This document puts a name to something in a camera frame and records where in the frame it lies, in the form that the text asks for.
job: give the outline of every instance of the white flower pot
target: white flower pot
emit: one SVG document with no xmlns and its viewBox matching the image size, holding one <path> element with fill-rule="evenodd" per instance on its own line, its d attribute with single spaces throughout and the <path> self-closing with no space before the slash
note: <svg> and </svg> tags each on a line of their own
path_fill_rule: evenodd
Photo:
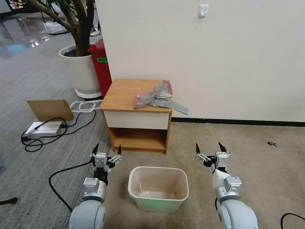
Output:
<svg viewBox="0 0 305 229">
<path fill-rule="evenodd" d="M 75 50 L 75 45 L 61 49 L 58 54 L 63 58 L 66 72 L 75 91 L 82 98 L 96 98 L 102 95 L 98 79 L 90 56 L 66 57 L 65 53 Z"/>
</svg>

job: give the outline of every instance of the cardboard sheet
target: cardboard sheet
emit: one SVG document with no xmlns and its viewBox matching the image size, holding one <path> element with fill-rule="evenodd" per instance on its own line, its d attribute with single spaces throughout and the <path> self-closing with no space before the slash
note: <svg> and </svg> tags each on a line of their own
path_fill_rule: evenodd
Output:
<svg viewBox="0 0 305 229">
<path fill-rule="evenodd" d="M 66 100 L 28 100 L 27 101 L 39 121 L 52 118 L 73 120 L 73 113 Z"/>
</svg>

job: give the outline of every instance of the white drawer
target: white drawer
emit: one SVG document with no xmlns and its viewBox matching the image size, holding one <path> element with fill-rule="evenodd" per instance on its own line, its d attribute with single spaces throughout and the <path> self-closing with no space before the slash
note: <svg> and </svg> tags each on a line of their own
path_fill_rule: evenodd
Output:
<svg viewBox="0 0 305 229">
<path fill-rule="evenodd" d="M 104 111 L 108 127 L 167 129 L 169 113 Z"/>
</svg>

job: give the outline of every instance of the red mailbox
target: red mailbox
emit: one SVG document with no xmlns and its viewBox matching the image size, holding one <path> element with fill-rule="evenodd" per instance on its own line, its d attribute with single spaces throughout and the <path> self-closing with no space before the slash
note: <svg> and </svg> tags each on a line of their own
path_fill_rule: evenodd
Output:
<svg viewBox="0 0 305 229">
<path fill-rule="evenodd" d="M 101 88 L 102 96 L 105 95 L 112 83 L 105 46 L 103 38 L 88 48 L 88 52 L 91 53 L 96 76 L 98 77 L 98 83 Z"/>
</svg>

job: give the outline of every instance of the wooden cabinet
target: wooden cabinet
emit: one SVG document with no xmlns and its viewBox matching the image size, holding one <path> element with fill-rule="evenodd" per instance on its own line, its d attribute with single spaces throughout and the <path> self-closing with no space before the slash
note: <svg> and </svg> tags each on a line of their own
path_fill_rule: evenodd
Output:
<svg viewBox="0 0 305 229">
<path fill-rule="evenodd" d="M 153 89 L 161 80 L 113 80 L 100 108 L 112 150 L 166 154 L 172 110 L 146 105 L 133 108 L 137 94 Z"/>
</svg>

